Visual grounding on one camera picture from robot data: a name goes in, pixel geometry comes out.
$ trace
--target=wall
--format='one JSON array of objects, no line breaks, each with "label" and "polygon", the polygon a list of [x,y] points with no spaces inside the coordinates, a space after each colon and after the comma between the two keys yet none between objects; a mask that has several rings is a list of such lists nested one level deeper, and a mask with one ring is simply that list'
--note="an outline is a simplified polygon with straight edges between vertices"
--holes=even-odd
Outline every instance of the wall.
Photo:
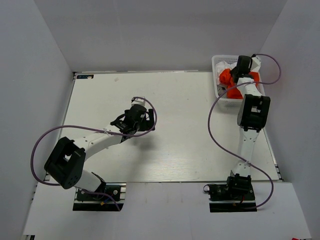
[{"label": "wall", "polygon": [[[37,138],[62,123],[72,72],[33,0],[3,0],[0,7],[0,232],[20,239],[36,181],[30,155]],[[57,134],[36,153],[36,172]]]},{"label": "wall", "polygon": [[[281,82],[265,87],[271,97],[267,130],[281,173],[293,183],[312,239],[320,239],[319,9],[318,0],[289,0],[260,51],[276,57],[283,69]],[[276,70],[268,61],[261,77],[271,81]]]},{"label": "wall", "polygon": [[259,51],[287,0],[35,0],[73,71],[211,70]]}]

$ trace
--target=white wall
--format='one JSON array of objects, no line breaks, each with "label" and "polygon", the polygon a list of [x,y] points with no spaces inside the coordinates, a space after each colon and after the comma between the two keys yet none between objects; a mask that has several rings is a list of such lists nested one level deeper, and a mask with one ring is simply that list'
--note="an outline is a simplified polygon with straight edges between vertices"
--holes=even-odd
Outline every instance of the white wall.
[{"label": "white wall", "polygon": [[287,0],[35,0],[73,71],[211,70],[263,46]]},{"label": "white wall", "polygon": [[[281,173],[293,183],[312,239],[320,239],[319,10],[318,0],[289,0],[260,51],[276,57],[283,69],[281,82],[265,87],[271,97],[267,130]],[[269,63],[262,69],[265,81],[277,74]]]},{"label": "white wall", "polygon": [[[41,133],[62,123],[72,72],[33,0],[2,0],[0,23],[0,238],[17,240],[36,185],[31,150]],[[55,137],[36,153],[42,177]]]}]

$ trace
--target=red item at corner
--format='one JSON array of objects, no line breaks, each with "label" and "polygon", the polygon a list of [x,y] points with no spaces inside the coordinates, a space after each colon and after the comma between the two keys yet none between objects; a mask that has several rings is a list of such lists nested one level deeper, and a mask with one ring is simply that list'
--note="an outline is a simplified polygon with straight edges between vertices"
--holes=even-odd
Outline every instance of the red item at corner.
[{"label": "red item at corner", "polygon": [[[235,85],[234,79],[231,76],[230,71],[231,70],[227,68],[223,70],[223,72],[219,76],[220,83],[226,85],[228,89]],[[251,71],[249,74],[253,76],[253,80],[255,82],[259,82],[260,79],[259,79],[259,74],[257,72]],[[228,99],[243,99],[240,91],[237,88],[234,88],[228,91],[226,93],[226,97]]]}]

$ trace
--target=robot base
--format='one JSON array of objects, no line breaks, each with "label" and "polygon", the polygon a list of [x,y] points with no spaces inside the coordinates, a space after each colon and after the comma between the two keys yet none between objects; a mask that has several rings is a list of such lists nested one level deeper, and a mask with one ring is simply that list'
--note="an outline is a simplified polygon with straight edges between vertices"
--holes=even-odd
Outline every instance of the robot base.
[{"label": "robot base", "polygon": [[[113,197],[120,210],[123,208],[126,196],[126,184],[109,184],[104,187],[104,193]],[[73,203],[73,211],[94,211],[94,212],[118,212],[116,205],[103,195],[82,193],[77,190]]]},{"label": "robot base", "polygon": [[249,193],[243,196],[232,198],[226,192],[226,184],[208,184],[210,195],[209,207],[210,213],[235,213],[235,212],[256,212],[255,193],[250,187]]}]

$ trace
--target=white basket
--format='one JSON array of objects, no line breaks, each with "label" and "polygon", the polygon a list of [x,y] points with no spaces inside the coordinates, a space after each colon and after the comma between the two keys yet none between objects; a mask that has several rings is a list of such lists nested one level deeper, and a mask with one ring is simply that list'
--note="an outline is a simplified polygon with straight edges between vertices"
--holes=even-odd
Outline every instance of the white basket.
[{"label": "white basket", "polygon": [[[239,57],[238,55],[215,55],[212,57],[212,73],[213,73],[213,82],[214,82],[214,94],[215,94],[216,98],[219,97],[218,85],[217,85],[219,76],[218,76],[218,73],[215,68],[216,64],[218,64],[219,62],[222,62],[222,61],[226,61],[228,64],[233,64],[238,61],[238,57]],[[264,90],[264,87],[262,84],[258,84],[258,86],[256,88],[258,89],[258,91],[262,95],[265,95],[265,90]],[[226,94],[218,100],[218,104],[223,107],[240,107],[241,102],[242,102],[242,99],[227,98]]]}]

